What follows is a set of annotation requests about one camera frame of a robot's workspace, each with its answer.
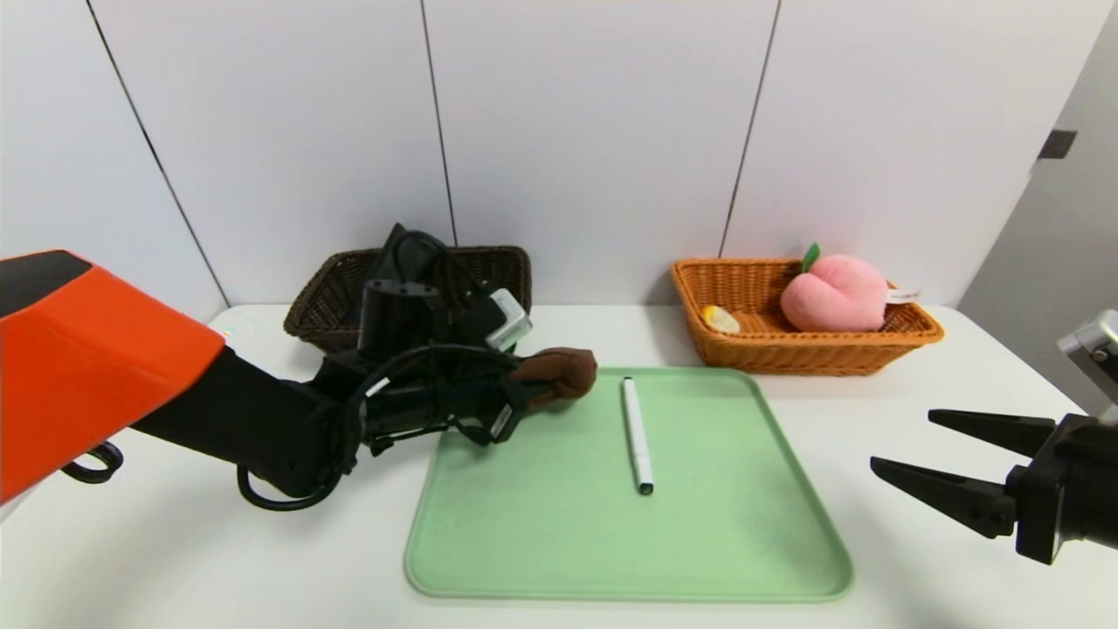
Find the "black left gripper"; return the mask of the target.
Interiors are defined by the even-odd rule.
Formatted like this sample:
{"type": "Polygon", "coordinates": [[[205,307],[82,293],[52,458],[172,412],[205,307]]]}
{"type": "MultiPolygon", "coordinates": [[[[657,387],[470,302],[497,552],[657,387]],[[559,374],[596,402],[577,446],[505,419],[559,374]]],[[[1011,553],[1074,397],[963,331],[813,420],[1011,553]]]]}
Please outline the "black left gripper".
{"type": "Polygon", "coordinates": [[[552,401],[551,383],[518,383],[498,366],[427,366],[424,383],[432,402],[432,430],[457,432],[473,445],[506,442],[527,410],[552,401]]]}

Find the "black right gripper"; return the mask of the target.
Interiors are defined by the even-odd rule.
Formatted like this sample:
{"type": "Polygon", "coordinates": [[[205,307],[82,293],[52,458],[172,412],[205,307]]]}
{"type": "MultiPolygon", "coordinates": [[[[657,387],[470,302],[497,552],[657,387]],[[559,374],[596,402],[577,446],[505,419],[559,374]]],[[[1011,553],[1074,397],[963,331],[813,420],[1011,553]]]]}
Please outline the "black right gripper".
{"type": "Polygon", "coordinates": [[[1065,542],[1117,547],[1117,430],[1098,419],[934,409],[934,425],[1032,459],[1002,483],[872,457],[877,477],[983,537],[1011,536],[1018,555],[1054,563],[1065,542]]]}

